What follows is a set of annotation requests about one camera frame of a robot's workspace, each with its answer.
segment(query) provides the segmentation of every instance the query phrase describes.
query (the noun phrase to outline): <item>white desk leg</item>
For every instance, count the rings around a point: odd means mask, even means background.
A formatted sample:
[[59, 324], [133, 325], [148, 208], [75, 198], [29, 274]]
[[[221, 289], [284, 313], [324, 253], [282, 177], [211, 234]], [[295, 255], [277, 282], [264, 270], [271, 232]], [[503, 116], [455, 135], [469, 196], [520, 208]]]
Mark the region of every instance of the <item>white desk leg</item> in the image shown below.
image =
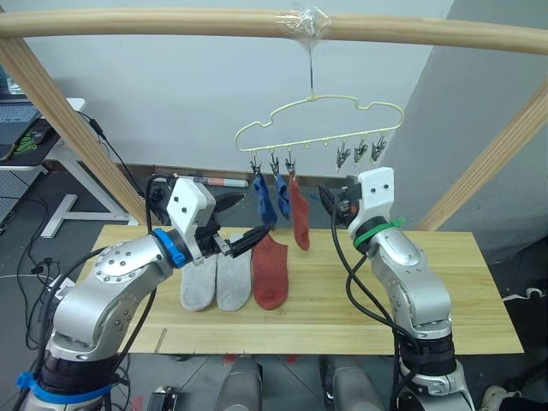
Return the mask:
[[93, 197], [95, 197], [109, 212], [75, 212], [70, 211], [78, 196], [67, 194], [61, 201], [50, 221], [45, 226], [41, 237], [53, 238], [64, 220], [99, 220], [128, 221], [134, 225], [135, 219], [127, 214], [89, 174], [78, 164], [77, 156], [64, 144], [57, 144], [51, 150], [51, 156], [59, 161], [67, 171], [78, 180]]

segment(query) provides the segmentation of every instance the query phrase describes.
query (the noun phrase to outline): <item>clear tape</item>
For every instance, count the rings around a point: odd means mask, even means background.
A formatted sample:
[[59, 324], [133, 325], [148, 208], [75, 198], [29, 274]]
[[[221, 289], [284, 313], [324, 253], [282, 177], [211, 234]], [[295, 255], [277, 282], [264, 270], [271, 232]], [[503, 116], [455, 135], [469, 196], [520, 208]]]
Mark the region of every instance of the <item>clear tape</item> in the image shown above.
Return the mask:
[[284, 24], [291, 38], [311, 51], [331, 26], [331, 18], [315, 6], [301, 6], [290, 15], [280, 15], [280, 24]]

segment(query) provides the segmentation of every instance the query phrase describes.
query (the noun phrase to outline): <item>keyboard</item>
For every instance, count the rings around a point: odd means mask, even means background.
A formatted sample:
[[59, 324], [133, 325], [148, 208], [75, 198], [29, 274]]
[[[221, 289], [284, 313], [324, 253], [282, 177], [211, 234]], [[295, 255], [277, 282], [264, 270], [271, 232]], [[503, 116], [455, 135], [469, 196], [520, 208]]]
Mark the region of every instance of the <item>keyboard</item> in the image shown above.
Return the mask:
[[30, 122], [36, 113], [31, 104], [0, 104], [0, 122]]

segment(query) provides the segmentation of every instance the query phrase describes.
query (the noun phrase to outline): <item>wooden table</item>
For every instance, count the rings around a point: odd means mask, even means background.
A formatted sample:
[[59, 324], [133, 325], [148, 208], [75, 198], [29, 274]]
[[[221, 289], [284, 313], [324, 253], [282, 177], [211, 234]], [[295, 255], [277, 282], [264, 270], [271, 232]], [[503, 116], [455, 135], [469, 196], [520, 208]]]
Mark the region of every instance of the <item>wooden table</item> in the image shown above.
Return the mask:
[[[246, 229], [222, 229], [231, 233]], [[95, 248], [144, 235], [145, 227], [106, 225]], [[429, 266], [445, 282], [453, 303], [453, 335], [458, 354], [521, 353], [522, 348], [497, 287], [471, 233], [408, 232], [426, 251]], [[287, 244], [289, 296], [278, 309], [266, 311], [253, 297], [235, 313], [224, 312], [215, 301], [198, 313], [180, 303], [181, 271], [158, 286], [154, 306], [132, 352], [164, 354], [392, 354], [390, 329], [359, 313], [344, 291], [343, 269], [331, 234], [311, 229], [310, 250], [301, 251], [292, 229], [276, 229], [272, 238]], [[353, 264], [359, 254], [346, 232], [339, 232], [342, 249]], [[88, 273], [92, 262], [83, 273]], [[366, 264], [363, 282], [389, 307], [381, 284]], [[370, 309], [366, 298], [358, 300]], [[134, 315], [142, 312], [141, 304]]]

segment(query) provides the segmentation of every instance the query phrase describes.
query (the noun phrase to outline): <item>red sock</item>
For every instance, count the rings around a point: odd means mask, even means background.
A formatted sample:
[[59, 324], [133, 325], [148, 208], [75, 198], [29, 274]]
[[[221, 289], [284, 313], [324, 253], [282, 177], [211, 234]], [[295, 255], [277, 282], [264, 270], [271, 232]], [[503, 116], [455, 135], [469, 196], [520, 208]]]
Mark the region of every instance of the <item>red sock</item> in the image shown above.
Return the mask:
[[297, 177], [289, 178], [289, 200], [291, 201], [291, 213], [295, 226], [295, 242], [303, 250], [310, 248], [308, 238], [308, 201], [301, 194]]
[[253, 248], [253, 296], [265, 310], [280, 307], [288, 298], [288, 246], [267, 235]]

